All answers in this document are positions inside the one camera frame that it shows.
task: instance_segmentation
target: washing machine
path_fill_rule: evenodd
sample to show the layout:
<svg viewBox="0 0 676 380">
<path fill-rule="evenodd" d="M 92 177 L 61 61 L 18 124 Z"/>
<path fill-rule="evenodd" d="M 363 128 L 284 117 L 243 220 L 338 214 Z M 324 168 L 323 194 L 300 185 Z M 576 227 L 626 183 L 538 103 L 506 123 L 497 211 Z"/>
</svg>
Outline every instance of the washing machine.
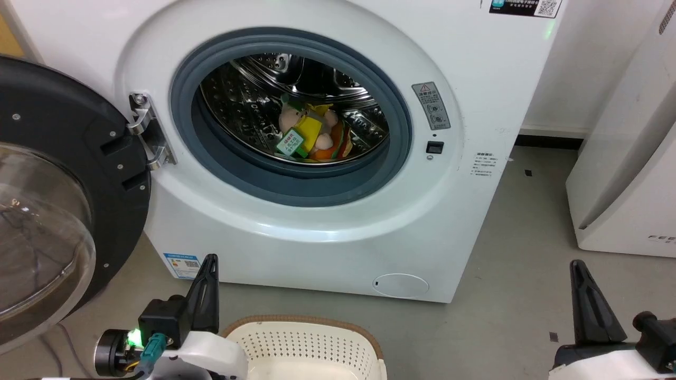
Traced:
<svg viewBox="0 0 676 380">
<path fill-rule="evenodd" d="M 180 279 L 217 254 L 221 281 L 451 302 L 565 6 L 5 0 L 0 345 L 143 231 Z M 277 149 L 284 96 L 349 151 Z"/>
</svg>

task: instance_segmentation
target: gray rubber seal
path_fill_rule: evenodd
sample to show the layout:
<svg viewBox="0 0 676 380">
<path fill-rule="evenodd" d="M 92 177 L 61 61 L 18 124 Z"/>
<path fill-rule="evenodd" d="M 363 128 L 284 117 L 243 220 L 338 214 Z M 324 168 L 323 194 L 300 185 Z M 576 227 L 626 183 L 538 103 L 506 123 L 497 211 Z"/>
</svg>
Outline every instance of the gray rubber seal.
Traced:
<svg viewBox="0 0 676 380">
<path fill-rule="evenodd" d="M 266 158 L 225 133 L 203 104 L 200 82 L 235 58 L 277 51 L 330 65 L 360 83 L 385 114 L 388 141 L 363 160 L 313 168 Z M 345 45 L 300 30 L 252 28 L 204 43 L 177 70 L 170 100 L 178 132 L 200 164 L 248 194 L 290 206 L 335 206 L 375 192 L 404 165 L 412 140 L 406 103 L 380 69 Z"/>
</svg>

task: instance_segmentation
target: washing machine door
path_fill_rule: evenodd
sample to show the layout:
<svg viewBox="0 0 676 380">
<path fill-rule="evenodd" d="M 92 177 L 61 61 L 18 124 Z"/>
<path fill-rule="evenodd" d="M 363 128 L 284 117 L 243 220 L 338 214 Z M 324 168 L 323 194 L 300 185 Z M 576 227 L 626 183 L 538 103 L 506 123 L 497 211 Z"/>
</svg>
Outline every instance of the washing machine door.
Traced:
<svg viewBox="0 0 676 380">
<path fill-rule="evenodd" d="M 143 231 L 142 142 L 104 98 L 0 56 L 0 354 L 101 291 Z"/>
</svg>

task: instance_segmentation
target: plush toy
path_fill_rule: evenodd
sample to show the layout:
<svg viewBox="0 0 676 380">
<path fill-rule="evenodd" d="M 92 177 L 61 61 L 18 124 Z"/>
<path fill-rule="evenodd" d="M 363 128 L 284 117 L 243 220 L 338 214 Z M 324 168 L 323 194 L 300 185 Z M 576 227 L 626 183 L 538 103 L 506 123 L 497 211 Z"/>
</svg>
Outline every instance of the plush toy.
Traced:
<svg viewBox="0 0 676 380">
<path fill-rule="evenodd" d="M 287 156 L 298 154 L 313 160 L 336 158 L 339 150 L 343 151 L 344 156 L 349 153 L 349 150 L 339 149 L 341 145 L 349 145 L 351 148 L 352 144 L 347 144 L 344 138 L 345 128 L 338 115 L 329 109 L 332 104 L 302 104 L 289 101 L 288 97 L 283 97 L 282 100 L 284 103 L 279 115 L 279 128 L 283 137 L 277 145 L 280 152 Z"/>
</svg>

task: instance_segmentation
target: green led light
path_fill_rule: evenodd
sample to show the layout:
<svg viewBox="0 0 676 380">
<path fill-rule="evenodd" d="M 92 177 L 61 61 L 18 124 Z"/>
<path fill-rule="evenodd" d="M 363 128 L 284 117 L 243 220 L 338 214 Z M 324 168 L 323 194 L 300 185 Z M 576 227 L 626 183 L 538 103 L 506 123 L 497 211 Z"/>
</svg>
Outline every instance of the green led light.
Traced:
<svg viewBox="0 0 676 380">
<path fill-rule="evenodd" d="M 556 26 L 556 21 L 550 20 L 549 25 L 547 25 L 547 28 L 545 29 L 544 32 L 544 39 L 548 40 L 552 36 L 552 32 L 554 32 L 554 27 Z"/>
<path fill-rule="evenodd" d="M 127 343 L 130 346 L 137 346 L 140 348 L 143 348 L 143 343 L 141 343 L 141 330 L 139 329 L 134 329 L 132 331 L 129 331 L 127 334 Z"/>
</svg>

